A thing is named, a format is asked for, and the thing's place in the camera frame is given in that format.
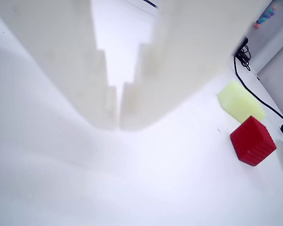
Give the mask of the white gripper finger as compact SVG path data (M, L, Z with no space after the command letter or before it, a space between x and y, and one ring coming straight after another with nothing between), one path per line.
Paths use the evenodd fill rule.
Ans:
M116 128L116 88L89 0L0 0L0 18L75 110L99 129Z
M165 0L134 81L123 86L120 128L159 121L222 71L267 0Z

